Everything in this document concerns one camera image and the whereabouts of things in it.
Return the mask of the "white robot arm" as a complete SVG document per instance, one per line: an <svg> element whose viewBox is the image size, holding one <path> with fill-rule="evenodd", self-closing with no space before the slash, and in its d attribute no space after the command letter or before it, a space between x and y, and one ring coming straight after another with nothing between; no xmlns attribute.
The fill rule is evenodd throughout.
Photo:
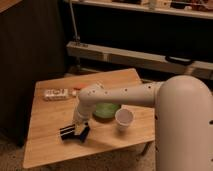
<svg viewBox="0 0 213 171"><path fill-rule="evenodd" d="M82 89L73 120L84 123L98 103L152 107L156 171L213 171L213 94L201 80L174 76L164 82Z"/></svg>

